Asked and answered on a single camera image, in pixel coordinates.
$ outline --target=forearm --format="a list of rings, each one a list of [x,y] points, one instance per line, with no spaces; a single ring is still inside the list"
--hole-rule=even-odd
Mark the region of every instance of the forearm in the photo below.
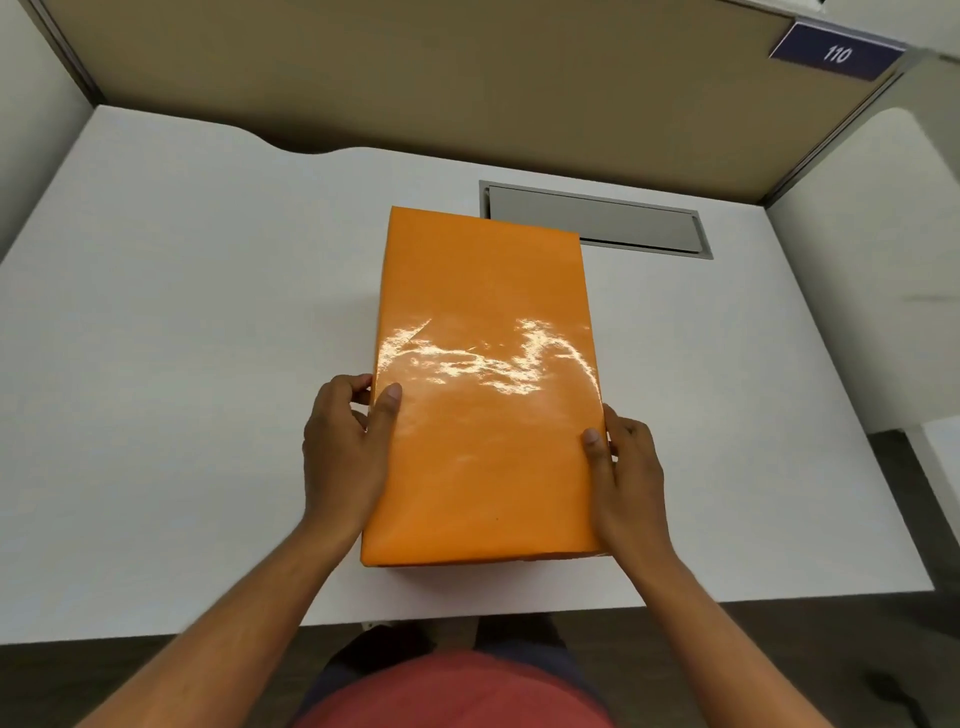
[[[82,728],[239,726],[342,556],[315,531],[294,530]]]
[[[625,570],[676,653],[710,728],[829,728],[675,556]]]

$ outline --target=jeans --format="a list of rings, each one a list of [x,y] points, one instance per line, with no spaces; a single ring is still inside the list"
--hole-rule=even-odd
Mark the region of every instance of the jeans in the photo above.
[[[417,622],[375,626],[330,658],[307,691],[294,721],[340,688],[379,670],[428,655],[435,646]],[[473,649],[537,667],[604,705],[547,615],[481,617]]]

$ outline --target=person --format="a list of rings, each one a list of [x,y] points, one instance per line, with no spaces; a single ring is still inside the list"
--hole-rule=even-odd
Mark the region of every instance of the person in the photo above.
[[[369,403],[371,381],[336,376],[317,395],[303,432],[306,505],[289,536],[83,728],[244,722],[383,490],[402,393],[398,384],[385,388],[367,418],[350,403]],[[708,725],[827,728],[678,557],[650,430],[604,411],[609,442],[592,428],[582,437],[592,524],[666,635]],[[430,654],[432,643],[412,622],[374,627],[330,661],[293,725],[611,725],[548,618],[481,619],[477,641],[472,651]]]

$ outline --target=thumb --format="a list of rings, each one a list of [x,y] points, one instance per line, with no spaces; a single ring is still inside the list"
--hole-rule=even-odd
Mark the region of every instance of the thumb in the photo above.
[[[581,436],[587,462],[590,466],[590,480],[594,488],[613,487],[613,461],[607,449],[607,438],[593,427],[584,430]]]
[[[390,450],[390,441],[394,436],[396,414],[400,411],[400,397],[403,389],[394,382],[376,398],[367,420],[367,442],[369,447],[383,457]]]

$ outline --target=white desk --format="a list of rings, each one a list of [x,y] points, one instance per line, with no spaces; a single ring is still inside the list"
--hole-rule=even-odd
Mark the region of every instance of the white desk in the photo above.
[[[391,205],[480,180],[699,210],[714,260],[585,247],[605,397],[724,600],[930,583],[759,207],[100,107],[0,265],[0,643],[182,629],[294,525],[318,386],[370,369]],[[356,550],[305,623],[637,605],[609,558]]]

